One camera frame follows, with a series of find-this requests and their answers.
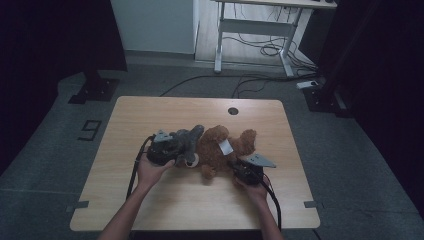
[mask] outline round black hole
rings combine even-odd
[[[229,108],[228,113],[231,114],[231,115],[237,115],[238,109],[237,108]]]

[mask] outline desk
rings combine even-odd
[[[239,110],[230,115],[228,109]],[[226,126],[231,136],[257,131],[256,152],[274,161],[265,169],[281,205],[283,228],[317,228],[320,220],[283,105],[277,100],[120,97],[99,146],[80,202],[71,220],[75,231],[101,231],[125,201],[134,159],[146,137],[165,132]],[[269,205],[276,218],[273,201]],[[150,191],[133,230],[259,229],[245,192],[229,173],[204,180],[200,169],[171,168]]]
[[[246,33],[256,35],[269,35],[287,37],[287,41],[284,44],[283,50],[280,51],[280,59],[283,63],[284,70],[288,77],[293,77],[293,71],[290,66],[290,59],[288,59],[288,51],[293,41],[294,34],[299,22],[300,15],[302,14],[303,8],[321,8],[321,9],[335,9],[337,4],[327,3],[324,0],[319,2],[312,0],[213,0],[221,2],[221,13],[219,19],[218,28],[218,46],[216,47],[215,54],[215,68],[216,73],[221,72],[222,65],[222,34],[224,32],[229,33]],[[286,6],[299,8],[295,19],[291,23],[280,23],[280,22],[265,22],[265,21],[251,21],[242,19],[225,19],[224,10],[225,3],[241,3],[241,4],[256,4],[256,5],[274,5],[274,6]]]

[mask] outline plush toy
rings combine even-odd
[[[255,139],[256,131],[252,129],[238,138],[230,137],[228,129],[221,125],[206,130],[196,146],[197,166],[201,167],[203,177],[212,179],[217,172],[230,171],[229,161],[253,154]]]

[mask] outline person's right hand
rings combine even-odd
[[[252,201],[253,204],[258,206],[259,204],[266,203],[266,197],[267,197],[267,190],[262,186],[262,184],[257,185],[247,185],[244,182],[242,182],[240,179],[235,178],[236,182],[244,187],[244,189],[247,192],[247,195],[250,198],[250,201]],[[267,177],[263,177],[263,181],[267,186],[269,186],[269,180]]]

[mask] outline wooden floor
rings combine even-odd
[[[214,61],[215,60],[215,48],[218,43],[218,3],[215,1],[202,0],[200,2],[200,26],[196,47],[196,60],[197,61]],[[248,19],[258,21],[277,21],[278,22],[292,22],[296,16],[297,8],[281,9],[277,6],[265,6],[265,5],[248,5],[248,4],[226,4],[225,5],[225,17],[226,18],[237,18],[237,19]],[[312,10],[304,9],[299,20],[299,25],[296,30],[294,37],[295,44],[290,47],[291,51],[295,51],[296,45],[300,43],[305,27],[308,23],[309,17]],[[251,34],[240,34],[241,38],[245,41],[250,42],[252,45],[263,46],[269,44],[270,36],[251,35]],[[275,65],[280,66],[281,60],[278,55],[266,56],[261,54],[260,47],[252,47],[246,44],[240,43],[237,40],[230,39],[229,37],[240,39],[237,33],[224,33],[223,34],[223,62],[230,63],[248,63],[258,65]],[[284,40],[273,41],[274,44],[282,46]],[[275,54],[274,50],[266,50],[267,53]],[[296,56],[302,60],[307,58],[296,50]]]

